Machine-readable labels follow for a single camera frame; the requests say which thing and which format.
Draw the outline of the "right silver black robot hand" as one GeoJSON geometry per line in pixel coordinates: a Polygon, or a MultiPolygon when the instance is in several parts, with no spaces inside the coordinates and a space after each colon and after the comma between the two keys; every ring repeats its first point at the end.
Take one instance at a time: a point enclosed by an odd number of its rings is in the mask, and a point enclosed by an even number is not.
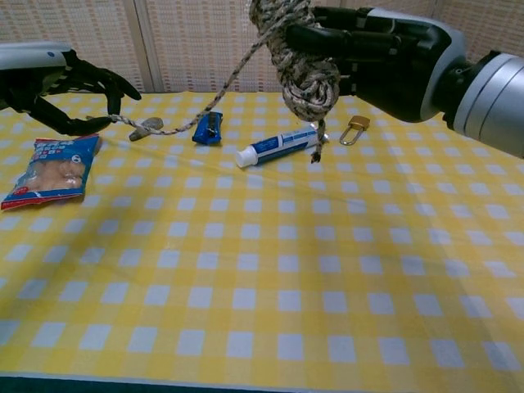
{"type": "Polygon", "coordinates": [[[379,7],[315,7],[315,27],[291,25],[287,44],[332,60],[342,96],[359,99],[409,123],[440,112],[437,85],[466,56],[459,30],[438,20],[379,7]]]}

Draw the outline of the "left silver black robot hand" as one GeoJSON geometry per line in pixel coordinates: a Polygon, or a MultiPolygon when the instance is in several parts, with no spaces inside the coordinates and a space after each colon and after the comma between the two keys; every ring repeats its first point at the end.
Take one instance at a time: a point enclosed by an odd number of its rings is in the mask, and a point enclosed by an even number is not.
{"type": "Polygon", "coordinates": [[[1,108],[26,113],[62,135],[84,136],[103,130],[118,115],[123,97],[141,94],[115,72],[78,58],[68,44],[53,41],[1,45],[1,108]],[[87,91],[106,96],[108,115],[71,119],[47,102],[47,95],[87,91]]]}

